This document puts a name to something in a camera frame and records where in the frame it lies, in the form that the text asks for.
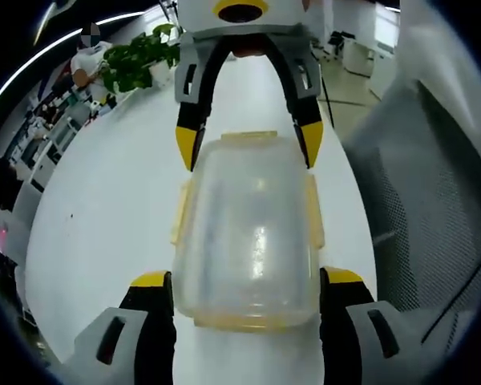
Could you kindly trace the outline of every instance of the green leaves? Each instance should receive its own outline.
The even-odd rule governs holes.
[[[180,46],[169,46],[162,43],[162,36],[170,36],[176,26],[163,24],[153,30],[153,34],[145,33],[132,39],[129,45],[115,46],[105,52],[107,62],[103,70],[103,84],[111,93],[115,93],[114,84],[118,84],[120,92],[127,92],[134,88],[148,88],[152,86],[152,75],[149,67],[163,60],[171,68],[180,61]]]
[[[156,26],[154,29],[153,29],[153,36],[156,36],[157,38],[162,38],[162,34],[165,34],[166,36],[170,36],[171,35],[171,30],[173,28],[176,28],[175,25],[173,24],[162,24],[161,26]]]

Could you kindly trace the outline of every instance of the white shirt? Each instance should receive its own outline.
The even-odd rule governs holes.
[[[103,61],[103,54],[111,47],[112,44],[108,42],[99,42],[94,47],[78,50],[77,55],[71,59],[71,74],[74,74],[77,70],[84,70],[88,76],[93,75]],[[97,79],[87,87],[93,100],[102,103],[107,96],[107,89],[103,85],[103,80]]]

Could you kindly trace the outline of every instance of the desk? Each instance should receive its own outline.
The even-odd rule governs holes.
[[[32,183],[35,180],[43,188],[48,184],[56,166],[54,161],[48,156],[48,152],[53,145],[51,140],[44,144],[42,151],[37,156],[32,172],[26,180],[28,183]]]
[[[131,281],[170,270],[169,243],[180,186],[191,174],[175,138],[172,87],[141,90],[82,128],[48,183],[30,235],[26,298],[39,329],[64,361],[74,338]],[[295,138],[275,70],[266,57],[226,62],[204,140],[224,132],[278,130]],[[321,263],[362,275],[376,293],[370,231],[356,180],[333,129],[325,125],[313,170],[324,217]],[[175,315],[177,384],[319,384],[318,317],[286,334],[195,328]]]

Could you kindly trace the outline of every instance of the plastic food container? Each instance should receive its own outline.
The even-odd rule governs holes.
[[[257,331],[318,312],[307,176],[295,140],[232,136],[203,146],[172,271],[182,314],[198,326]]]

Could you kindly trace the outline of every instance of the ceiling light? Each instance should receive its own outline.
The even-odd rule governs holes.
[[[399,8],[393,8],[392,6],[386,6],[388,10],[391,10],[392,12],[397,12],[398,14],[401,13],[401,10]]]
[[[41,22],[39,23],[38,33],[35,34],[34,45],[38,43],[39,37],[41,36],[41,32],[45,29],[46,25],[48,24],[48,20],[50,20],[51,15],[54,13],[57,4],[52,2],[50,6],[46,9],[45,14],[43,15]]]
[[[115,22],[117,20],[121,20],[124,18],[134,18],[137,16],[140,16],[144,14],[144,12],[133,12],[131,14],[120,14],[118,16],[114,16],[113,18],[106,18],[105,20],[102,20],[101,22],[97,22],[99,26],[102,26],[103,24],[107,24],[109,22]],[[22,73],[24,72],[33,62],[35,62],[37,59],[39,59],[41,56],[46,54],[49,50],[52,48],[55,48],[58,46],[60,43],[68,40],[69,38],[77,35],[82,31],[82,28],[79,30],[74,30],[73,32],[67,34],[66,36],[63,36],[62,38],[59,38],[58,40],[55,40],[52,44],[44,47],[40,52],[32,56],[25,64],[23,64],[13,75],[4,83],[2,88],[0,88],[0,96],[3,94],[3,92],[10,86],[11,83],[14,82],[14,80]]]

